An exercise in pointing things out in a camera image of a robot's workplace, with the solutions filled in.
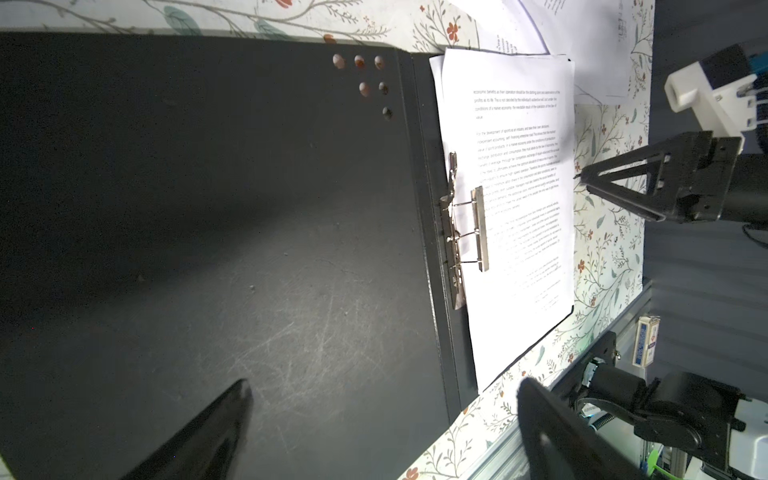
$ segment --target lever arch mechanism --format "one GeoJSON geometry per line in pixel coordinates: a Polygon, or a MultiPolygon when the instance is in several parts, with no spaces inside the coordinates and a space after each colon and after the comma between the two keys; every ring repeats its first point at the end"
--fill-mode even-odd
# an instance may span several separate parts
{"type": "Polygon", "coordinates": [[[456,153],[449,154],[450,173],[449,188],[450,193],[440,198],[440,215],[442,226],[445,231],[445,254],[448,257],[448,269],[451,277],[451,297],[453,298],[453,308],[458,310],[466,304],[464,294],[464,278],[462,275],[463,263],[477,263],[481,272],[488,271],[488,236],[485,232],[485,205],[483,202],[482,187],[472,189],[472,200],[462,204],[454,203],[456,194],[456,153]],[[471,205],[472,213],[475,218],[475,229],[469,233],[460,233],[455,222],[455,208],[471,205]],[[462,255],[458,249],[458,241],[468,235],[474,235],[477,240],[478,256],[476,260],[462,260],[462,255]]]}

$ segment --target floral tablecloth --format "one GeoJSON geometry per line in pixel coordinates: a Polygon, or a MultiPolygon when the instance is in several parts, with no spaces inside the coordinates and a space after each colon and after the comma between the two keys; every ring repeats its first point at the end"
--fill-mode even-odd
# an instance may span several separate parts
{"type": "MultiPolygon", "coordinates": [[[[576,106],[575,172],[647,141],[654,0],[645,1],[631,9],[626,102],[576,106]]],[[[475,21],[441,0],[0,0],[0,28],[478,47],[475,21]]],[[[644,179],[629,182],[641,189],[644,179]]],[[[515,420],[521,379],[551,383],[642,290],[642,219],[576,184],[574,191],[574,314],[459,414],[406,469],[407,480],[466,472],[515,420]]]]}

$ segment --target black binder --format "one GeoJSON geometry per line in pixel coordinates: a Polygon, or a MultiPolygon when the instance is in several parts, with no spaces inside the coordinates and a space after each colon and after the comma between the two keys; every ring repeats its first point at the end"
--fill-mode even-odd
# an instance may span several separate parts
{"type": "Polygon", "coordinates": [[[119,478],[240,377],[235,478],[395,478],[477,396],[429,55],[0,38],[19,478],[119,478]]]}

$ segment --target cardboard box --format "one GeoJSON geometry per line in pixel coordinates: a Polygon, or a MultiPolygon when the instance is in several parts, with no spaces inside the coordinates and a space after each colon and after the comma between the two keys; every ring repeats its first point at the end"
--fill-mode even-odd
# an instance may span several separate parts
{"type": "Polygon", "coordinates": [[[645,368],[654,361],[660,321],[658,316],[642,316],[637,321],[632,365],[645,368]]]}

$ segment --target gray wall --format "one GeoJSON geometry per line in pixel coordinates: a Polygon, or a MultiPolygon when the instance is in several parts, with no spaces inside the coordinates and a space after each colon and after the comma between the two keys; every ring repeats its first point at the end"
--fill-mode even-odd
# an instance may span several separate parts
{"type": "MultiPolygon", "coordinates": [[[[691,112],[669,109],[667,76],[734,43],[768,50],[767,19],[765,0],[657,1],[650,142],[700,130],[691,112]]],[[[745,152],[760,152],[752,134],[745,152]]],[[[768,401],[768,250],[740,223],[647,223],[644,274],[662,316],[649,377],[685,370],[768,401]]]]}

